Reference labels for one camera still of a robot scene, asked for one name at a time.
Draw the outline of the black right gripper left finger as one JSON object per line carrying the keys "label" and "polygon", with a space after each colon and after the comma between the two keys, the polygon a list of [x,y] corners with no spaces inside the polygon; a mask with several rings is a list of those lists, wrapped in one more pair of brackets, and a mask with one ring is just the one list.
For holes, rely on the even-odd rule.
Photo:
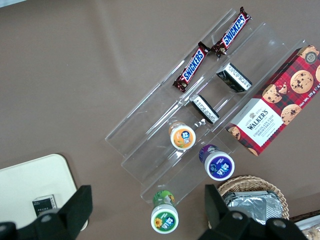
{"label": "black right gripper left finger", "polygon": [[75,240],[93,212],[92,187],[82,185],[57,212],[48,211],[29,225],[0,223],[2,240]]}

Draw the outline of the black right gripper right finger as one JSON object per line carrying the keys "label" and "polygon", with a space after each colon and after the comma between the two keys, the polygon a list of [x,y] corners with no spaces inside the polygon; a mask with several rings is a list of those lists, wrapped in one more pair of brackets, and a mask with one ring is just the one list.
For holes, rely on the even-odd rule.
{"label": "black right gripper right finger", "polygon": [[260,224],[244,213],[228,209],[217,187],[204,187],[205,212],[211,225],[201,240],[305,240],[306,236],[290,220],[270,218]]}

